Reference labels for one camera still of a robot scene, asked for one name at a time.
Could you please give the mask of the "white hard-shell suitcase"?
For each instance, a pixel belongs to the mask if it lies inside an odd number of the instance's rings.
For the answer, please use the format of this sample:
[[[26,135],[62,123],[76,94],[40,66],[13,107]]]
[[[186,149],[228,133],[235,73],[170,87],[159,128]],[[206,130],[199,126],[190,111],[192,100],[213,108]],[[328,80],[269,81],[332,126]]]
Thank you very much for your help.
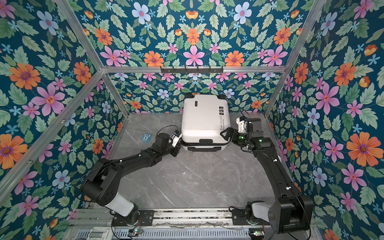
[[[191,152],[218,152],[229,141],[221,132],[231,127],[228,101],[224,95],[188,95],[184,99],[182,147]]]

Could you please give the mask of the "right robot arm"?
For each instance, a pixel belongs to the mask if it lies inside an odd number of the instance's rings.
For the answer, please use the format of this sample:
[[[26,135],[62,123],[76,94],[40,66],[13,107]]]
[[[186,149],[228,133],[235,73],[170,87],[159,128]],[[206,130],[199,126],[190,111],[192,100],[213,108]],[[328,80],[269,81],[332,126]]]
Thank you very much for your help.
[[[248,202],[245,218],[255,224],[263,220],[276,234],[291,234],[311,229],[314,202],[295,186],[283,167],[273,140],[264,136],[260,119],[240,117],[238,128],[227,128],[220,135],[228,142],[251,153],[261,163],[275,196],[273,204]]]

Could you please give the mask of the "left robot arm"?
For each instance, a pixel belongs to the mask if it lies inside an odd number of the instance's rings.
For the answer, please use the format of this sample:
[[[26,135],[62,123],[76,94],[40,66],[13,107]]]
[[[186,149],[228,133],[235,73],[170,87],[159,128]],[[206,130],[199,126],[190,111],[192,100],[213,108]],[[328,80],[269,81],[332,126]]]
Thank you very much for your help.
[[[139,208],[119,193],[121,179],[155,166],[165,156],[176,157],[181,149],[182,136],[178,130],[172,135],[158,133],[152,146],[136,155],[116,160],[99,159],[87,174],[81,192],[99,206],[114,212],[115,218],[122,219],[128,225],[135,224],[139,220]]]

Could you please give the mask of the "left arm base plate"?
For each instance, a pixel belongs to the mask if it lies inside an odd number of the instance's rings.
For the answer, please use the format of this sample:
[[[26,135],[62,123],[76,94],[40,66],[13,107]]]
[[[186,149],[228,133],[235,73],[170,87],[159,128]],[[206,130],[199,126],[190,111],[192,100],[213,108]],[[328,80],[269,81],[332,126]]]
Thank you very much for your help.
[[[126,217],[115,214],[112,220],[112,227],[134,227],[151,226],[154,220],[153,210],[133,210]]]

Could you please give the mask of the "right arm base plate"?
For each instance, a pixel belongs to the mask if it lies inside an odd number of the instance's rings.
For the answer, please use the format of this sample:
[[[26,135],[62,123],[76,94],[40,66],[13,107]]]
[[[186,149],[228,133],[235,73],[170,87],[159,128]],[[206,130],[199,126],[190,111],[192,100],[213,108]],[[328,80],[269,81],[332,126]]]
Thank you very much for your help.
[[[234,226],[269,226],[270,224],[262,219],[251,216],[251,211],[239,209],[233,206],[229,207]]]

